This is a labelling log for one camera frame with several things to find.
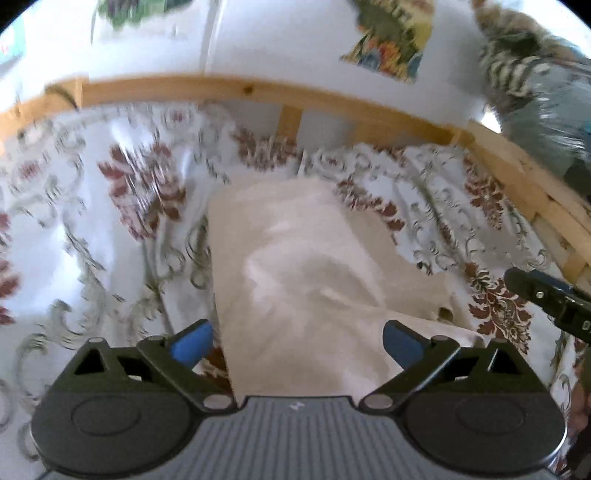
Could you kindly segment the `beige Champion hooded jacket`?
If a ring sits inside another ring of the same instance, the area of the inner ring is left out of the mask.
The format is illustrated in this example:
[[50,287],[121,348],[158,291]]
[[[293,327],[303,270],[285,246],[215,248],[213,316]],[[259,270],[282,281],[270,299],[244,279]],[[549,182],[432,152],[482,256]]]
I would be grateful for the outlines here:
[[376,213],[346,209],[325,181],[238,184],[208,207],[218,332],[237,399],[349,396],[401,372],[383,329],[398,320],[463,346],[443,274],[397,252]]

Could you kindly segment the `plastic bag of clothes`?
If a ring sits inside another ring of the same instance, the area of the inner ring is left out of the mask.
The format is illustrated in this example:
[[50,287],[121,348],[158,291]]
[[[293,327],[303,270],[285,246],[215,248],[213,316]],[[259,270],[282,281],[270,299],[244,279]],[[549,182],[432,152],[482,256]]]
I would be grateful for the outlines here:
[[474,1],[479,64],[502,133],[590,199],[590,59],[502,1]]

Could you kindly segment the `floral white bed cover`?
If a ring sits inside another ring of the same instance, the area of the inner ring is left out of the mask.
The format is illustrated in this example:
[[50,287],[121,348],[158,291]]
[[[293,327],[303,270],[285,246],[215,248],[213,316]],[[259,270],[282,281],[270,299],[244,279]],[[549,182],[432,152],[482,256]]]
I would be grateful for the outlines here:
[[482,345],[512,344],[570,434],[586,426],[584,345],[504,282],[512,267],[559,268],[471,151],[302,150],[238,127],[215,104],[110,105],[44,120],[8,140],[1,158],[3,478],[47,476],[32,417],[94,337],[133,347],[205,319],[213,349],[195,371],[235,395],[218,332],[209,202],[227,186],[299,179],[325,181],[346,209],[376,213],[401,257],[446,277],[454,313]]

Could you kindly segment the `colourful landscape poster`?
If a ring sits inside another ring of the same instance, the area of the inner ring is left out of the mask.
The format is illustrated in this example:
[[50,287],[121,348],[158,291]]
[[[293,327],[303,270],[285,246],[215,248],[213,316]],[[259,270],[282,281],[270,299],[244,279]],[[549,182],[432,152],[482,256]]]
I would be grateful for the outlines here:
[[360,39],[341,60],[407,84],[417,80],[432,36],[431,0],[353,1]]

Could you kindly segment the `anime boy poster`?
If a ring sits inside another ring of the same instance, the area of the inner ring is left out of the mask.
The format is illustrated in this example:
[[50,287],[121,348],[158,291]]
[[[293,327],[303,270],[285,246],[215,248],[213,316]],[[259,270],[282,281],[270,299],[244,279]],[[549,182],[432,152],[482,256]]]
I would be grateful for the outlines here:
[[125,26],[138,26],[142,21],[163,17],[187,8],[191,0],[102,0],[96,14],[115,31]]

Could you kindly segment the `wooden bed frame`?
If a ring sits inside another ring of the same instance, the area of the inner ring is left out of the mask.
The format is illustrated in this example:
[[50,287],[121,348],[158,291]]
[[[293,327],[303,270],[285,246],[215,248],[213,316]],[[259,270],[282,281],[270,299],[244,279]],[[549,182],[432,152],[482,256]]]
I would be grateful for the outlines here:
[[64,111],[108,103],[240,100],[279,105],[276,134],[297,138],[307,111],[352,122],[349,143],[386,146],[397,140],[458,144],[471,150],[503,187],[507,197],[544,240],[566,258],[560,270],[572,283],[590,271],[590,207],[523,149],[486,126],[464,128],[431,123],[384,105],[303,85],[221,75],[156,75],[90,81],[84,77],[45,87],[42,95],[16,101],[1,115],[1,137],[16,135],[38,120]]

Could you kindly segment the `white wall pipe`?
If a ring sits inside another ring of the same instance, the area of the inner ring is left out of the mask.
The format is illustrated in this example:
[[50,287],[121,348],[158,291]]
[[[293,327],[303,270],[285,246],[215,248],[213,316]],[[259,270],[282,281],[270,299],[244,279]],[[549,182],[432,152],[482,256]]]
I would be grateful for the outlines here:
[[217,40],[218,26],[219,22],[221,22],[223,7],[223,0],[211,0],[208,2],[199,54],[198,71],[200,73],[207,73],[211,69],[211,58]]

